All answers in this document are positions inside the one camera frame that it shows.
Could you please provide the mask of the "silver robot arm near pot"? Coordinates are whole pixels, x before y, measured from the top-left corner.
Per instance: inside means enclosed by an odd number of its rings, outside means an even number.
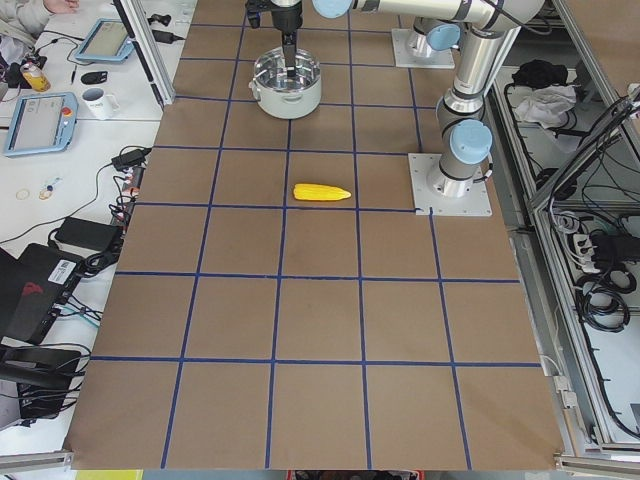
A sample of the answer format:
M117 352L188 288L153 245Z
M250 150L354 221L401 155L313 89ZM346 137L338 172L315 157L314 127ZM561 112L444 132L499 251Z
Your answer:
M427 174L434 193L448 198L465 196L479 165L488 157L492 134L480 121L485 88L499 59L503 37L523 27L542 8L541 1L315 1L325 18L349 10L408 14L468 26L453 84L441 98L437 118L444 153Z

